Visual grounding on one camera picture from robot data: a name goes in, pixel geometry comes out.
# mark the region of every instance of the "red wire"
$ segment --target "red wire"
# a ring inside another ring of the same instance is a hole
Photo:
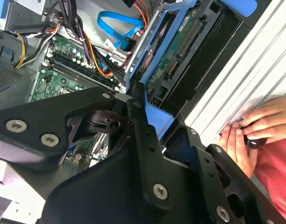
[[[141,5],[144,7],[144,10],[145,10],[145,12],[146,12],[146,14],[147,14],[147,20],[148,20],[148,23],[147,23],[147,24],[149,25],[149,14],[148,14],[148,10],[147,10],[145,4],[144,4],[141,0],[138,0],[138,2],[140,2]]]
[[[147,28],[147,22],[146,22],[146,18],[143,14],[143,11],[140,9],[140,7],[134,3],[134,6],[140,11],[141,15],[143,16],[143,19],[144,19],[144,23],[145,23],[145,27],[144,27],[144,30]]]

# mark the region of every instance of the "bolt hole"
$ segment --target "bolt hole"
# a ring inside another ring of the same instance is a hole
[[[163,192],[163,189],[162,188],[157,188],[157,192],[160,193],[160,195],[163,195],[164,192]]]
[[[151,152],[155,152],[155,148],[153,146],[149,146],[148,149],[151,151]]]
[[[223,210],[221,211],[221,214],[222,214],[223,217],[227,216],[226,213]]]
[[[55,142],[55,139],[51,138],[51,137],[47,137],[45,138],[46,141],[48,142]]]
[[[11,125],[11,127],[12,127],[12,128],[16,128],[16,129],[19,129],[19,128],[22,127],[22,125],[19,124],[19,123],[14,123],[14,124]]]
[[[116,129],[116,128],[118,128],[118,127],[120,127],[120,122],[118,122],[118,121],[114,121],[113,123],[111,123],[111,128],[112,129]]]
[[[207,163],[210,163],[209,159],[207,159],[207,158],[204,158],[204,160],[205,160]]]

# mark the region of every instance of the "finger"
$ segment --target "finger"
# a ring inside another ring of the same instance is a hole
[[[275,141],[280,141],[280,140],[283,140],[283,139],[286,139],[286,136],[280,135],[280,136],[271,137],[271,138],[267,139],[266,144],[273,143]]]
[[[267,103],[264,103],[262,104],[261,106],[258,106],[256,107],[255,109],[252,109],[251,111],[248,111],[244,116],[244,117],[247,117],[249,116],[250,114],[252,114],[253,112],[257,111],[258,109],[262,109],[262,108],[265,108],[265,107],[269,107],[269,106],[273,106],[274,105],[274,102],[273,101],[269,101]]]
[[[213,140],[212,144],[216,144],[220,146],[219,144],[220,140],[221,140],[221,136],[218,134],[216,138]]]
[[[258,157],[258,150],[257,149],[250,149],[249,150],[249,159],[251,162],[252,170],[254,171],[255,166],[257,164],[257,157]]]
[[[236,130],[236,157],[238,164],[244,164],[249,159],[246,153],[244,135],[241,129]]]
[[[272,126],[264,130],[255,131],[247,135],[250,140],[283,136],[286,138],[286,124]]]
[[[227,153],[232,158],[232,160],[237,163],[236,157],[236,130],[239,128],[239,124],[234,122],[230,130],[228,142],[227,142]]]
[[[255,131],[264,130],[267,129],[268,127],[281,125],[285,123],[286,123],[286,118],[285,116],[283,116],[283,113],[277,113],[275,115],[260,119],[255,124],[243,129],[243,132],[245,135],[247,135]]]
[[[227,142],[228,142],[229,134],[230,134],[230,126],[226,125],[223,128],[222,136],[221,136],[221,139],[219,140],[219,146],[222,147],[225,151],[227,151]]]
[[[241,125],[243,127],[248,126],[249,124],[253,123],[256,120],[259,120],[261,118],[274,115],[276,113],[280,112],[280,108],[276,106],[268,106],[264,108],[258,108],[257,110],[253,111],[251,114],[244,115],[243,121],[241,122]]]

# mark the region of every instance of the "yellow wire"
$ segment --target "yellow wire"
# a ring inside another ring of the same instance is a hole
[[[94,54],[93,47],[92,47],[92,45],[91,45],[90,39],[88,38],[87,34],[85,34],[85,36],[86,36],[86,39],[87,39],[87,43],[88,43],[88,45],[89,45],[89,47],[90,47],[90,52],[91,52],[91,54],[92,54],[92,58],[93,58],[93,60],[94,60],[94,63],[95,63],[95,65],[96,65],[96,68],[98,69],[98,71],[99,71],[103,76],[111,77],[112,74],[113,74],[112,72],[109,73],[109,74],[105,74],[104,71],[102,71],[102,69],[99,67],[99,64],[98,64],[97,59],[96,59],[96,56],[95,56],[95,54]]]
[[[22,45],[21,58],[20,58],[20,61],[19,61],[18,65],[16,66],[18,68],[19,66],[21,66],[23,64],[23,61],[25,60],[25,57],[26,57],[26,44],[25,44],[25,41],[22,38],[22,36],[20,34],[17,34],[17,35],[20,37],[21,45]]]

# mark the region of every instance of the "circuit board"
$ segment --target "circuit board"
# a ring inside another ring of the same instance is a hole
[[[152,100],[152,97],[155,95],[154,92],[158,90],[157,88],[160,87],[160,83],[163,80],[169,81],[173,79],[173,75],[182,63],[189,46],[202,27],[202,22],[198,16],[196,16],[197,11],[198,8],[192,12],[188,12],[147,82],[146,90],[148,99],[151,100],[151,103],[155,106],[159,106],[160,102],[154,102]]]
[[[88,88],[67,76],[61,75],[53,70],[48,70],[48,68],[44,66],[41,66],[36,80],[37,82],[33,94],[30,97],[31,102]],[[88,167],[90,163],[88,156],[93,149],[92,143],[93,140],[80,142],[68,150],[65,159],[77,164],[77,172],[81,172]]]
[[[55,35],[49,48],[53,53],[56,53],[64,58],[71,60],[81,66],[92,70],[85,57],[84,49],[75,44],[72,40],[68,40],[60,35]]]
[[[35,85],[31,102],[88,88],[44,66],[39,71]]]

